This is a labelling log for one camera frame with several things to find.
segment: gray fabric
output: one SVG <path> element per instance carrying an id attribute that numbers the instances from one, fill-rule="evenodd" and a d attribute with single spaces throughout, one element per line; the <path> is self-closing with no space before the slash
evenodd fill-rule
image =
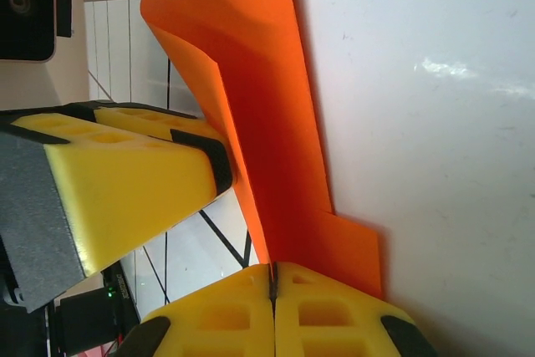
<path id="1" fill-rule="evenodd" d="M 43 145 L 1 130 L 0 236 L 29 312 L 85 278 Z"/>

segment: black device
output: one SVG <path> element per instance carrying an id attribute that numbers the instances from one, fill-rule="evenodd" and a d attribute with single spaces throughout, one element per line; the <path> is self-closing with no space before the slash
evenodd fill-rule
<path id="1" fill-rule="evenodd" d="M 0 0 L 0 60 L 44 62 L 71 26 L 72 0 Z"/>

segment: orange paper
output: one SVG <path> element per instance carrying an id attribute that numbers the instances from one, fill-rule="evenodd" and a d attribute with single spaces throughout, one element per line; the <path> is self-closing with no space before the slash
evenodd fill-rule
<path id="1" fill-rule="evenodd" d="M 378 234 L 333 215 L 292 0 L 141 0 L 141 14 L 229 139 L 261 262 L 380 297 Z"/>

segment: orange sheet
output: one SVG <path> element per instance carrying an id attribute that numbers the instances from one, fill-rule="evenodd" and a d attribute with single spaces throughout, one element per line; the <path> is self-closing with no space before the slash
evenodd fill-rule
<path id="1" fill-rule="evenodd" d="M 141 0 L 141 14 L 229 138 L 261 262 L 381 297 L 378 234 L 333 214 L 292 0 Z"/>

